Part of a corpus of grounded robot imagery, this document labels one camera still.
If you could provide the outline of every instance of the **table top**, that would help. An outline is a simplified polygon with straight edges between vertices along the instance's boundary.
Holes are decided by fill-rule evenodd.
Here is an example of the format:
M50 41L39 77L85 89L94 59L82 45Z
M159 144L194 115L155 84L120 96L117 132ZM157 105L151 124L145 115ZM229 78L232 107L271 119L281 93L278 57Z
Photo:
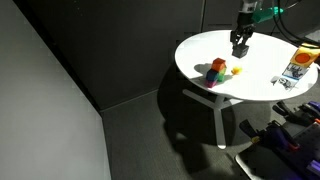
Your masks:
M230 30L210 31L192 36L177 48L175 60L182 74L193 84L228 98L252 101L277 101L308 91L317 81L318 70L312 64L296 86L287 91L274 86L271 80L281 76L297 47L272 36L254 33L246 43L246 56L232 56ZM205 76L216 58L226 60L225 81L214 87L205 86ZM234 66L241 66L239 75L232 75Z

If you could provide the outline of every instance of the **orange toy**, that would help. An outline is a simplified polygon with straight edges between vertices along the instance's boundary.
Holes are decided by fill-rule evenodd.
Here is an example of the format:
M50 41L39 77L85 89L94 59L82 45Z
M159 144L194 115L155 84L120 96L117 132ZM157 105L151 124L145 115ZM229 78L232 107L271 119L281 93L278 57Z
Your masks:
M215 59L211 65L211 69L213 69L217 72L220 72L224 68L227 68L226 61L221 58Z

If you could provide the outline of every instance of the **small toy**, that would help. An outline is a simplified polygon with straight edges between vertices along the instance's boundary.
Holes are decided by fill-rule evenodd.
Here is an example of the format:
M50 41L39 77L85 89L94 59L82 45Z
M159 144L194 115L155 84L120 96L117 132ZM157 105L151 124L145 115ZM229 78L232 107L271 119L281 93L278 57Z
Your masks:
M239 66L235 66L235 67L233 67L233 69L231 70L231 73L232 73L233 75L238 75L238 74L240 74L241 72L242 72L242 68L239 67Z
M206 86L212 88L217 84L217 82L222 82L224 80L224 74L226 73L226 61L217 58L212 62L211 69L206 75Z

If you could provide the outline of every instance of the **table leg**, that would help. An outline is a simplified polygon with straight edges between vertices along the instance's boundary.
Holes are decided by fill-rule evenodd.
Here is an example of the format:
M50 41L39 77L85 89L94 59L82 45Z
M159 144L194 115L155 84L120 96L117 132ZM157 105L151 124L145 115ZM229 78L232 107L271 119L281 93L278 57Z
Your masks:
M223 105L223 101L224 101L223 96L217 96L214 103L214 107L213 107L214 123L216 127L217 146L220 149L226 148L226 139L224 136L224 127L223 127L222 114L221 114L221 107Z
M184 89L183 94L186 96L210 107L213 109L214 113L214 122L215 122L215 129L216 129L216 140L217 140L217 146L220 149L225 149L226 148L226 140L225 140L225 134L224 134L224 127L223 127L223 121L222 121L222 114L221 110L232 106L234 104L238 104L242 102L242 100L237 100L237 99L230 99L228 101L224 101L225 97L223 96L217 96L215 102L211 102L187 89Z

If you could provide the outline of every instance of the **gray wall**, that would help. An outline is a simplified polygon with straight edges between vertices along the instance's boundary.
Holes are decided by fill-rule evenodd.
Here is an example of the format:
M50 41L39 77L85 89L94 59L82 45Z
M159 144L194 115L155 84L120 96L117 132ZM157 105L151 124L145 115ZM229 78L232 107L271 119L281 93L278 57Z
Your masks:
M0 179L110 180L101 117L15 4L0 12Z
M28 0L101 109L158 88L202 0Z
M238 10L241 0L207 0L205 23L203 30L235 29L237 24ZM296 1L282 0L281 7L287 7ZM305 36L306 34L320 28L320 11L316 7L320 6L319 0L303 0L298 5L285 11L282 19L287 28L294 34ZM265 0L263 8L272 7L271 1ZM256 32L284 39L275 27L274 21L268 20L256 24Z

